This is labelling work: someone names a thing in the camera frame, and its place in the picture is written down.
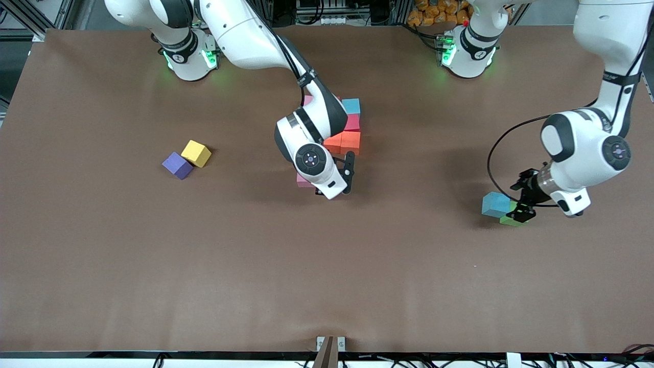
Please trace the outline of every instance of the light blue cube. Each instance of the light blue cube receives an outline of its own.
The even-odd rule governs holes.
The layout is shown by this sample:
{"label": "light blue cube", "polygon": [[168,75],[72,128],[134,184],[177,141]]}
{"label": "light blue cube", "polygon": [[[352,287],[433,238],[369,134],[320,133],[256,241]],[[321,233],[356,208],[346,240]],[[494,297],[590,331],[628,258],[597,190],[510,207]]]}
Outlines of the light blue cube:
{"label": "light blue cube", "polygon": [[359,105],[358,98],[346,98],[341,102],[343,103],[346,113],[361,115],[361,105]]}
{"label": "light blue cube", "polygon": [[502,193],[490,192],[481,202],[481,214],[501,218],[511,212],[511,200]]}

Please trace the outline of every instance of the pile of orange blocks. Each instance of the pile of orange blocks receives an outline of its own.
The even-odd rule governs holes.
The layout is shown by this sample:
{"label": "pile of orange blocks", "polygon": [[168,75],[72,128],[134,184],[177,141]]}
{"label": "pile of orange blocks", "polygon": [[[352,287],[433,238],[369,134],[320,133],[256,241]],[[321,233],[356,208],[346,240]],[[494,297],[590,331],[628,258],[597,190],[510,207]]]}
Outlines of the pile of orange blocks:
{"label": "pile of orange blocks", "polygon": [[[306,96],[304,104],[307,105],[309,102],[311,102],[311,96]],[[358,156],[361,146],[361,128],[359,124],[361,105],[358,98],[349,98],[341,100],[341,102],[347,113],[345,129],[341,133],[325,139],[322,145],[333,155],[345,155],[352,151]],[[296,176],[296,182],[300,188],[315,188],[299,174]]]}

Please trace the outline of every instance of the brown table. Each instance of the brown table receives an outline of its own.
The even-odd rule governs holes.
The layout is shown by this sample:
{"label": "brown table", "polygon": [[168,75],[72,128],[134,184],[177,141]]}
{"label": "brown table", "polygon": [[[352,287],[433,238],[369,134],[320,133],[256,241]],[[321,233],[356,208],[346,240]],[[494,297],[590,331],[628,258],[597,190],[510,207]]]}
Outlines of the brown table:
{"label": "brown table", "polygon": [[[587,214],[516,229],[480,215],[494,140],[582,106],[601,61],[571,28],[509,28],[480,78],[401,28],[288,28],[334,93],[362,102],[354,191],[295,186],[273,127],[287,70],[170,73],[148,33],[53,31],[0,131],[2,350],[618,352],[654,340],[654,124]],[[547,159],[540,123],[498,149],[501,184]],[[189,139],[208,165],[161,167]]]}

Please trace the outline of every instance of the purple cube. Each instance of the purple cube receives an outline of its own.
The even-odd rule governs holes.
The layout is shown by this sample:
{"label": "purple cube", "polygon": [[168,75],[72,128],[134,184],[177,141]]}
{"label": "purple cube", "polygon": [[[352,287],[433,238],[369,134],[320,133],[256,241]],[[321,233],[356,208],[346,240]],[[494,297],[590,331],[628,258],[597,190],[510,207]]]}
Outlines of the purple cube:
{"label": "purple cube", "polygon": [[171,153],[162,165],[180,180],[183,180],[193,170],[193,166],[177,152]]}

